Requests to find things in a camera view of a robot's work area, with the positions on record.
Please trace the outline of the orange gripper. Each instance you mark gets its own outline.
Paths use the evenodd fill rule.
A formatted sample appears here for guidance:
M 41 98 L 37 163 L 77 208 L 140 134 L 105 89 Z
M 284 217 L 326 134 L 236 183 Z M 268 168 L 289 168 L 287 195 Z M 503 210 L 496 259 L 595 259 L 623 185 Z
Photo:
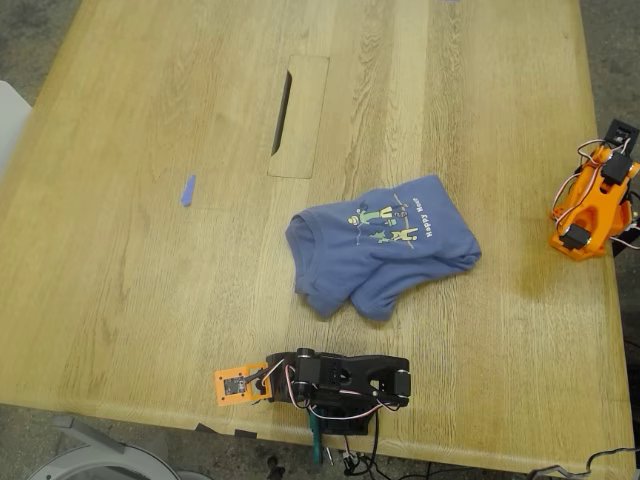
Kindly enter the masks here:
M 579 155 L 584 160 L 583 167 L 591 167 L 607 187 L 624 186 L 639 173 L 639 163 L 625 154 L 623 146 L 609 148 L 601 144 L 592 153 L 579 149 Z

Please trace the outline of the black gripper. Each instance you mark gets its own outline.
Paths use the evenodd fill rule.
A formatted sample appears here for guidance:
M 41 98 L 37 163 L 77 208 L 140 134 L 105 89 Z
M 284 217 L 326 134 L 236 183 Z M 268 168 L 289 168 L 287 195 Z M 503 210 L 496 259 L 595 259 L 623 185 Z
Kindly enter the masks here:
M 252 392 L 254 403 L 261 401 L 292 403 L 291 382 L 296 366 L 295 352 L 279 352 L 268 355 L 252 368 Z

